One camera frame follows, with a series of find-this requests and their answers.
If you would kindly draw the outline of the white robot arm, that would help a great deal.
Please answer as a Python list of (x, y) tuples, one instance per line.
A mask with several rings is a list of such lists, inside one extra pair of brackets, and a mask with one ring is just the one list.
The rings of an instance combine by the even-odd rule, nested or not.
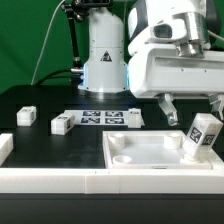
[(220, 24), (214, 0), (137, 0), (128, 16), (131, 59), (123, 61), (123, 24), (99, 4), (90, 10), (90, 55), (81, 89), (98, 95), (128, 87), (156, 98), (173, 126), (175, 98), (206, 97), (224, 120), (224, 52), (211, 49)]

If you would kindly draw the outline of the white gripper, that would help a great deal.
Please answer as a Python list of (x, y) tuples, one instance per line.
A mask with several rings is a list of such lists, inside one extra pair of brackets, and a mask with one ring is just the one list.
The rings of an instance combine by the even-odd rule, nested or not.
[[(179, 57), (172, 44), (149, 44), (131, 58), (128, 72), (136, 98), (162, 94), (158, 104), (170, 126), (178, 124), (171, 94), (224, 93), (224, 52), (206, 51), (204, 58), (186, 58)], [(211, 94), (209, 103), (212, 114), (224, 120), (224, 94)]]

